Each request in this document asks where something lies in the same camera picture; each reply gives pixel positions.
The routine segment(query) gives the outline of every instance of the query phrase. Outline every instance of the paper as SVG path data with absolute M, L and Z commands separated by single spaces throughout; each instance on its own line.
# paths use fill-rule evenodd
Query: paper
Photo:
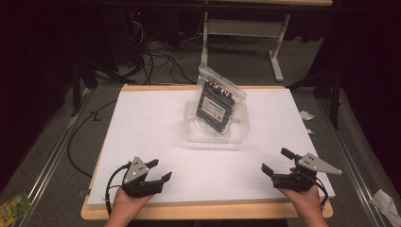
M 301 115 L 301 118 L 303 120 L 311 120 L 311 119 L 313 119 L 315 117 L 315 115 L 312 115 L 312 114 L 310 114 L 308 112 L 305 112 L 305 111 L 301 111 L 300 115 Z
M 380 212 L 387 217 L 393 227 L 401 226 L 401 218 L 398 216 L 392 198 L 381 189 L 378 190 L 370 201 Z
M 288 89 L 248 89 L 250 129 L 237 145 L 189 143 L 183 129 L 184 104 L 194 91 L 121 92 L 101 151 L 88 204 L 103 204 L 106 184 L 116 169 L 139 156 L 159 159 L 147 181 L 172 171 L 162 194 L 150 202 L 249 201 L 283 198 L 261 171 L 265 163 L 289 174 L 293 161 L 280 153 L 316 154 Z M 121 184 L 123 173 L 112 185 Z M 334 191 L 318 173 L 329 197 Z M 111 201 L 114 190 L 111 189 Z

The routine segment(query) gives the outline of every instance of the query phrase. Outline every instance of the black wall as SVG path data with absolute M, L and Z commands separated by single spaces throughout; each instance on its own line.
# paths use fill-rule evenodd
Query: black wall
M 0 6 L 0 190 L 63 104 L 72 61 L 51 1 Z
M 376 157 L 401 193 L 401 22 L 395 0 L 344 1 L 309 75 L 340 69 L 341 87 Z M 331 84 L 329 77 L 316 85 Z

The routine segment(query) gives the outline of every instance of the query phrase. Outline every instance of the electronic device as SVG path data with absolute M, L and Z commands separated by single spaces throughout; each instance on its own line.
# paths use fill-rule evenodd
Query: electronic device
M 282 148 L 281 153 L 290 160 L 294 160 L 296 170 L 289 174 L 276 174 L 271 168 L 262 163 L 262 171 L 271 177 L 273 187 L 301 192 L 308 191 L 315 184 L 324 193 L 324 199 L 322 201 L 322 206 L 324 206 L 328 195 L 324 185 L 316 177 L 317 172 L 340 175 L 342 174 L 341 170 L 329 165 L 327 162 L 310 153 L 305 156 L 300 156 L 286 148 Z
M 163 185 L 170 180 L 172 172 L 167 173 L 165 176 L 162 177 L 161 180 L 152 182 L 145 181 L 149 170 L 157 166 L 158 164 L 159 160 L 157 159 L 148 163 L 144 163 L 139 157 L 135 156 L 132 162 L 128 162 L 126 165 L 118 168 L 113 173 L 106 186 L 105 201 L 108 213 L 110 214 L 112 212 L 109 190 L 110 188 L 114 187 L 111 186 L 113 178 L 118 172 L 123 169 L 127 169 L 127 172 L 124 174 L 121 188 L 128 196 L 133 198 L 143 198 L 145 196 L 161 193 L 163 190 Z

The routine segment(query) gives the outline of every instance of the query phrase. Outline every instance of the person's hand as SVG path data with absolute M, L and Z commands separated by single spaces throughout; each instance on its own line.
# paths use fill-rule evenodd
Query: person's hand
M 323 218 L 319 190 L 316 185 L 313 185 L 309 191 L 303 192 L 288 189 L 278 190 L 292 201 L 298 216 L 304 221 L 306 226 L 328 226 Z
M 147 196 L 140 199 L 132 198 L 129 197 L 123 189 L 118 188 L 115 193 L 113 210 L 105 224 L 105 227 L 127 226 L 152 197 L 153 196 Z

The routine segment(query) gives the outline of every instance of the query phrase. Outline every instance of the cable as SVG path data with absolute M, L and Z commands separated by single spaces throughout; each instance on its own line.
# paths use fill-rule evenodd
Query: cable
M 151 59 L 148 61 L 148 64 L 149 64 L 150 66 L 152 66 L 152 67 L 162 67 L 162 66 L 167 65 L 169 62 L 172 62 L 173 65 L 172 65 L 172 67 L 171 67 L 171 69 L 170 69 L 170 76 L 171 76 L 171 78 L 172 78 L 174 81 L 176 81 L 177 83 L 182 83 L 182 84 L 196 84 L 195 81 L 193 81 L 192 79 L 188 78 L 188 77 L 185 75 L 185 73 L 184 73 L 184 71 L 183 71 L 183 68 L 178 64 L 177 60 L 176 60 L 174 57 L 172 57 L 171 55 L 167 55 L 167 54 L 162 53 L 162 52 L 159 52 L 159 51 L 155 51 L 153 54 L 150 54 L 150 53 L 148 53 L 148 54 L 149 54 L 149 56 L 151 57 Z M 154 60 L 158 60 L 158 59 L 164 59 L 164 60 L 166 60 L 166 61 L 163 62 L 161 65 L 155 66 L 155 65 L 154 65 Z M 183 78 L 185 78 L 185 79 L 187 80 L 187 82 L 178 81 L 178 80 L 176 80 L 176 79 L 174 78 L 172 71 L 174 70 L 174 68 L 175 68 L 176 66 L 179 67 Z
M 128 162 L 127 164 L 125 164 L 125 165 L 121 166 L 120 168 L 118 168 L 112 174 L 112 177 L 110 177 L 109 182 L 107 183 L 106 193 L 105 193 L 104 198 L 105 198 L 105 202 L 106 202 L 107 213 L 109 213 L 109 215 L 112 213 L 112 205 L 110 204 L 110 193 L 109 193 L 109 190 L 110 190 L 110 188 L 115 187 L 115 186 L 110 186 L 110 184 L 112 184 L 113 178 L 115 177 L 115 175 L 117 175 L 117 173 L 119 173 L 121 170 L 123 170 L 125 168 L 128 169 L 130 166 L 131 166 L 131 162 Z
M 68 140 L 68 145 L 67 145 L 67 155 L 68 155 L 68 160 L 70 161 L 71 165 L 80 173 L 82 173 L 83 175 L 89 177 L 92 179 L 92 175 L 85 172 L 84 170 L 82 170 L 81 168 L 79 168 L 73 161 L 72 157 L 71 157 L 71 143 L 73 141 L 74 136 L 77 134 L 77 132 L 79 131 L 80 128 L 82 128 L 82 126 L 89 120 L 91 119 L 93 116 L 97 116 L 98 112 L 100 112 L 101 110 L 103 110 L 104 108 L 108 107 L 109 105 L 111 105 L 112 103 L 115 103 L 117 101 L 113 100 L 109 103 L 107 103 L 106 105 L 102 106 L 101 108 L 97 109 L 95 112 L 91 112 L 91 114 L 82 121 L 82 123 L 79 124 L 79 126 L 74 130 L 73 134 L 71 135 L 70 139 Z

